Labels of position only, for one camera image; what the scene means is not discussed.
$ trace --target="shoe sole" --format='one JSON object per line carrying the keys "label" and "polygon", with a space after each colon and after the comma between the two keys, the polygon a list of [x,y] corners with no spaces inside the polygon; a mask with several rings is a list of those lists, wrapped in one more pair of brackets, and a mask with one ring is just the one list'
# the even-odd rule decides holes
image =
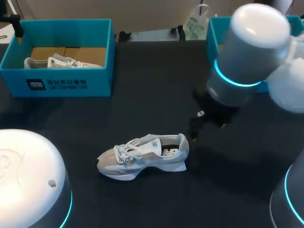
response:
{"label": "shoe sole", "polygon": [[[165,172],[180,172],[180,171],[185,171],[187,169],[186,165],[185,165],[185,162],[165,164],[165,165],[152,165],[150,167],[155,167],[155,168],[158,168],[158,169],[163,170]],[[99,172],[101,174],[103,174],[104,176],[107,176],[107,177],[115,179],[115,180],[131,181],[131,180],[134,180],[137,177],[137,175],[141,171],[143,171],[145,168],[143,168],[141,170],[138,170],[134,173],[126,174],[126,175],[109,175],[109,174],[102,173],[101,171],[99,171]]]}

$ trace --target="small hole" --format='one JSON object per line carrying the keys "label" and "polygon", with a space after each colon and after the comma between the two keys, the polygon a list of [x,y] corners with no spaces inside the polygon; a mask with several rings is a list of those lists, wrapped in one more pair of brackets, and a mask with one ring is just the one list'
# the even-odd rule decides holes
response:
{"label": "small hole", "polygon": [[48,181],[48,185],[49,185],[50,187],[52,187],[52,188],[57,187],[56,182],[55,182],[54,180],[49,180],[49,181]]}

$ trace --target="shoe insole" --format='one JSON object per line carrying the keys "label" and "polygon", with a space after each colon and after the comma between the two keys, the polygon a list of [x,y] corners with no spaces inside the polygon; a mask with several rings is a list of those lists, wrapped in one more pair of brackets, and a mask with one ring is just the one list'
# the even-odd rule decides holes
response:
{"label": "shoe insole", "polygon": [[166,157],[175,154],[179,150],[179,145],[162,145],[161,156]]}

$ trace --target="glowing blue ring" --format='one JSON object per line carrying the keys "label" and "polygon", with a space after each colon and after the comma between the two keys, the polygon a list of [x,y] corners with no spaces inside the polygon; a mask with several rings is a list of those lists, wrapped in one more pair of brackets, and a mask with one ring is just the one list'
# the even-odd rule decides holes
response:
{"label": "glowing blue ring", "polygon": [[221,76],[221,78],[223,78],[226,82],[229,82],[230,84],[233,84],[235,86],[240,86],[240,87],[253,87],[253,86],[257,86],[258,84],[260,84],[262,81],[260,82],[257,82],[257,83],[254,83],[254,84],[240,84],[240,83],[236,83],[232,80],[230,80],[229,78],[225,77],[222,72],[219,70],[218,68],[218,63],[217,63],[217,60],[215,59],[214,60],[214,68],[216,70],[216,72],[218,73],[218,75]]}
{"label": "glowing blue ring", "polygon": [[295,211],[295,209],[294,209],[294,207],[291,204],[291,201],[289,199],[288,193],[287,193],[287,176],[288,176],[288,173],[289,173],[289,170],[290,170],[291,166],[289,167],[289,169],[288,169],[288,171],[286,173],[286,176],[285,176],[285,181],[284,181],[285,195],[286,195],[286,198],[287,198],[287,201],[288,201],[288,204],[289,204],[291,210],[293,211],[293,213],[295,214],[295,216],[298,218],[298,220],[300,220],[300,222],[304,225],[303,219],[301,219],[301,217],[299,216],[299,214]]}
{"label": "glowing blue ring", "polygon": [[66,219],[63,221],[63,223],[61,224],[61,226],[59,228],[62,228],[65,223],[67,222],[67,218],[68,216],[70,215],[70,212],[71,212],[71,209],[72,209],[72,202],[73,202],[73,195],[72,195],[72,192],[71,192],[71,204],[70,204],[70,209],[68,210],[68,213],[66,215]]}

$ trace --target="shoe logo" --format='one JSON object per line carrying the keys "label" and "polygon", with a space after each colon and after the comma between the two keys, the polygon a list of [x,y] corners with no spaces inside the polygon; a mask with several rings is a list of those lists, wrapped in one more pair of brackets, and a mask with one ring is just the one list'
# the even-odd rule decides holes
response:
{"label": "shoe logo", "polygon": [[31,90],[45,90],[42,79],[27,79],[28,86]]}
{"label": "shoe logo", "polygon": [[178,149],[170,149],[170,150],[163,150],[161,152],[161,156],[168,156],[168,155],[173,155],[174,153],[176,153],[178,151]]}

